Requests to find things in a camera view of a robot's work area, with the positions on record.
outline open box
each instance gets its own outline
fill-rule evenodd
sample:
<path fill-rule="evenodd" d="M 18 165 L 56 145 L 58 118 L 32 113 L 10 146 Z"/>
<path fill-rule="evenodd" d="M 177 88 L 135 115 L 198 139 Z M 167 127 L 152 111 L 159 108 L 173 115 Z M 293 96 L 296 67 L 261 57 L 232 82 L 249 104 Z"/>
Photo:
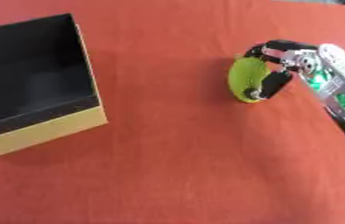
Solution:
<path fill-rule="evenodd" d="M 0 155 L 106 122 L 71 15 L 0 26 Z"/>

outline box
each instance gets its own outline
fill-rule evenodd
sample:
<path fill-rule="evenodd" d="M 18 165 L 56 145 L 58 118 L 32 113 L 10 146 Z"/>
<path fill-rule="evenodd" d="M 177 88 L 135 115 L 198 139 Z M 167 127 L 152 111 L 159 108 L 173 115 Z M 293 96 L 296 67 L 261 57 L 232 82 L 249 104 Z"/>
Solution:
<path fill-rule="evenodd" d="M 0 26 L 0 155 L 106 122 L 71 15 Z"/>

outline red table surface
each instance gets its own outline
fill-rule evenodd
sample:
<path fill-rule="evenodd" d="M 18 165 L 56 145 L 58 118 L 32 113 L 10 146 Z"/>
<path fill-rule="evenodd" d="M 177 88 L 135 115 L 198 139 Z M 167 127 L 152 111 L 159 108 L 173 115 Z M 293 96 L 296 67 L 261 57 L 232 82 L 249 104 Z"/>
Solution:
<path fill-rule="evenodd" d="M 226 84 L 256 42 L 345 48 L 344 6 L 2 0 L 0 25 L 65 12 L 110 124 L 0 157 L 0 223 L 345 224 L 345 136 L 312 94 L 249 105 Z"/>

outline yellow-green ball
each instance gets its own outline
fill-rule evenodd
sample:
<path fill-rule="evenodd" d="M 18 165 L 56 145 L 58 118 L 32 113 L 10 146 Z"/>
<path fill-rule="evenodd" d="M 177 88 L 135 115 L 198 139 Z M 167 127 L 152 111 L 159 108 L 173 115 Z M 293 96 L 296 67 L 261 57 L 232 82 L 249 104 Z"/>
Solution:
<path fill-rule="evenodd" d="M 271 73 L 265 62 L 257 58 L 239 58 L 229 70 L 229 89 L 243 102 L 259 102 L 248 98 L 243 91 L 261 88 L 262 80 Z"/>

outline robotic hand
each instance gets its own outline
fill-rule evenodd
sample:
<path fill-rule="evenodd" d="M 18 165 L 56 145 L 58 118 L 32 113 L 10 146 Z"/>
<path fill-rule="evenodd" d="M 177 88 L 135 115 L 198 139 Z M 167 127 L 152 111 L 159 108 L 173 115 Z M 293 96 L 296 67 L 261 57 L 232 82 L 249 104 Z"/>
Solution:
<path fill-rule="evenodd" d="M 262 80 L 261 88 L 245 89 L 246 97 L 259 101 L 269 99 L 292 79 L 290 72 L 296 72 L 345 131 L 345 51 L 340 47 L 272 40 L 255 45 L 244 57 L 280 65 L 278 71 Z"/>

